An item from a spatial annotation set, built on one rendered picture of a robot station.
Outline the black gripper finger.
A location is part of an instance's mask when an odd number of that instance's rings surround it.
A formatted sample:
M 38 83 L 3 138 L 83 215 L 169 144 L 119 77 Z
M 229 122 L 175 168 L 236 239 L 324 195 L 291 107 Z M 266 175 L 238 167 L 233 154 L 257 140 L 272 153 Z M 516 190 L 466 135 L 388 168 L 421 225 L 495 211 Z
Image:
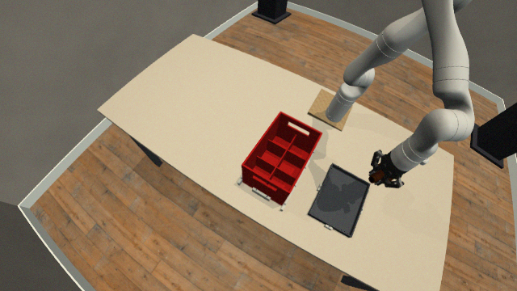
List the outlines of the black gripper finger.
M 401 186 L 404 185 L 404 182 L 401 181 L 401 177 L 399 179 L 397 179 L 396 181 L 389 181 L 388 179 L 391 176 L 391 174 L 392 173 L 390 171 L 388 171 L 382 179 L 380 179 L 379 181 L 377 181 L 374 184 L 379 186 L 383 183 L 387 188 L 400 188 Z
M 371 171 L 369 171 L 369 176 L 378 172 L 379 170 L 383 169 L 383 168 L 386 168 L 386 165 L 385 163 L 382 164 L 382 165 L 379 165 L 378 166 L 378 162 L 380 159 L 378 158 L 381 158 L 384 154 L 382 154 L 382 151 L 381 150 L 378 150 L 374 153 L 373 157 L 372 157 L 372 162 L 371 162 L 371 166 L 373 167 L 373 169 Z

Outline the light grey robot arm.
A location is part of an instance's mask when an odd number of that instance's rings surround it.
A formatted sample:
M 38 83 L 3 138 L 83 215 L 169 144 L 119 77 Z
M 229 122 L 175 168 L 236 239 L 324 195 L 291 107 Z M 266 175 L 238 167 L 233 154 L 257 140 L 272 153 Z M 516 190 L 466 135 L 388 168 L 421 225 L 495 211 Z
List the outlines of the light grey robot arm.
M 410 171 L 419 163 L 422 166 L 429 163 L 439 142 L 468 138 L 475 122 L 469 94 L 469 55 L 455 13 L 471 1 L 422 0 L 421 9 L 387 26 L 346 67 L 344 83 L 326 109 L 327 119 L 339 122 L 371 86 L 374 68 L 393 61 L 429 32 L 433 58 L 432 90 L 435 97 L 443 100 L 445 109 L 427 113 L 414 134 L 391 151 L 391 160 L 399 170 Z

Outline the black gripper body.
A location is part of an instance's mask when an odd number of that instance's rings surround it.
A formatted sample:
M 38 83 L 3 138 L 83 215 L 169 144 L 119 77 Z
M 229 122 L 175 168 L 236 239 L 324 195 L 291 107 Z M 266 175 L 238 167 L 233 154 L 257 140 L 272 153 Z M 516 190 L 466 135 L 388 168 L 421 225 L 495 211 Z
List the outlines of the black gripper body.
M 391 150 L 392 151 L 392 150 Z M 386 174 L 388 171 L 391 171 L 392 174 L 389 178 L 391 179 L 399 179 L 403 174 L 405 174 L 407 171 L 401 171 L 398 168 L 396 168 L 391 160 L 390 154 L 391 151 L 388 154 L 385 154 L 381 157 L 380 164 L 386 165 L 386 168 L 381 169 L 384 174 Z M 388 170 L 389 169 L 389 170 Z

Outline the brown bottle with green label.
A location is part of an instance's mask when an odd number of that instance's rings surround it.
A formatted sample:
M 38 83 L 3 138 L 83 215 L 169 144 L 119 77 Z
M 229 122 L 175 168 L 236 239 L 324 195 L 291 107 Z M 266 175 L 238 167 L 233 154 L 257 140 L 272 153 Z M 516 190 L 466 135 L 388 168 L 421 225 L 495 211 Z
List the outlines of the brown bottle with green label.
M 378 172 L 370 175 L 368 180 L 370 183 L 376 183 L 378 180 L 382 179 L 384 175 L 384 172 L 382 170 L 379 170 Z

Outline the red crate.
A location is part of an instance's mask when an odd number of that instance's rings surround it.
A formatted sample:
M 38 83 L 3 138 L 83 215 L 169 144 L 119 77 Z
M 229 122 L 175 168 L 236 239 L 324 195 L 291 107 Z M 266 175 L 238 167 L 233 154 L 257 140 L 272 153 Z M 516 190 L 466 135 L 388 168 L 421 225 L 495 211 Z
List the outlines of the red crate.
M 309 132 L 309 135 L 288 125 L 288 122 Z M 243 162 L 242 182 L 282 206 L 321 136 L 318 130 L 280 112 Z

